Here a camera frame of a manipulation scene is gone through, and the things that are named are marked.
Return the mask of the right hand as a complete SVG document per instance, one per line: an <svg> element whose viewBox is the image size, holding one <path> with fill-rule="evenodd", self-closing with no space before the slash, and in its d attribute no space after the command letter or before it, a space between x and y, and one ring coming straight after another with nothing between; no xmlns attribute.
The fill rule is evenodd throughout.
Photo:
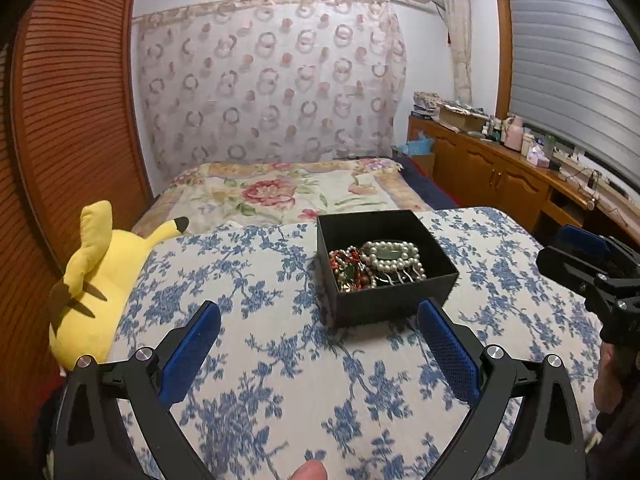
<svg viewBox="0 0 640 480"><path fill-rule="evenodd" d="M602 342L598 377L593 386L594 404L601 414L611 415L627 403L628 379L633 367L628 349Z"/></svg>

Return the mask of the left hand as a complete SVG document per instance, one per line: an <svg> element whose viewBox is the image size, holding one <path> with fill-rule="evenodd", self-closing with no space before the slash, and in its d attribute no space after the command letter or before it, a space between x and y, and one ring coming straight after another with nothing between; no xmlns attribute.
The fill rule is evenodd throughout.
<svg viewBox="0 0 640 480"><path fill-rule="evenodd" d="M290 480L326 480L328 473L320 460L306 460L292 473Z"/></svg>

